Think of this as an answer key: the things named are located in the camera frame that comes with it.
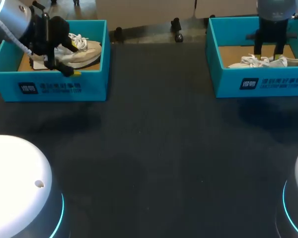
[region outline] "robotic arm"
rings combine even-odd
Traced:
[[[263,43],[275,43],[274,59],[284,52],[287,38],[296,38],[296,34],[287,34],[288,20],[296,12],[298,0],[257,0],[259,29],[248,40],[255,40],[254,55],[260,59]]]
[[[41,16],[35,14],[35,7],[42,11]],[[78,51],[69,38],[70,26],[59,16],[50,19],[44,9],[37,1],[27,7],[19,0],[0,0],[0,40],[8,37],[28,55],[44,56],[46,68],[74,75],[73,68],[54,56],[54,48],[60,44]]]

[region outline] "small hole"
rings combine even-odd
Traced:
[[[40,181],[40,180],[36,180],[34,184],[35,184],[35,186],[37,186],[39,188],[44,187],[44,183],[42,181]]]

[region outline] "white sneaker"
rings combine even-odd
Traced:
[[[228,68],[258,68],[258,67],[269,67],[269,59],[267,57],[261,57],[261,60],[255,57],[255,55],[249,54],[249,57],[242,57],[240,63],[234,63]]]
[[[88,38],[72,33],[69,34],[69,37],[73,45],[78,48],[78,51],[72,52],[64,46],[59,45],[54,50],[55,58],[74,69],[86,68],[99,62],[101,55],[101,45],[99,42],[88,41]],[[30,60],[30,63],[34,70],[47,69],[44,66],[43,57],[32,56],[31,58],[32,61]]]
[[[284,56],[280,56],[278,60],[273,59],[273,57],[269,58],[271,67],[298,67],[298,59],[291,59]]]

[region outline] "shoelace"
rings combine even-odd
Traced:
[[[73,33],[69,33],[69,37],[72,41],[74,41],[75,46],[79,50],[87,50],[87,40],[88,38],[82,37],[80,34],[75,35]]]
[[[263,67],[269,66],[269,59],[267,57],[262,57],[261,60],[255,57],[255,55],[249,54],[250,56],[243,56],[241,63],[247,63],[251,67]]]

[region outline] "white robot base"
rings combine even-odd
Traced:
[[[281,238],[298,238],[298,158],[277,206],[276,228]]]
[[[65,199],[30,142],[0,135],[0,238],[69,238]]]

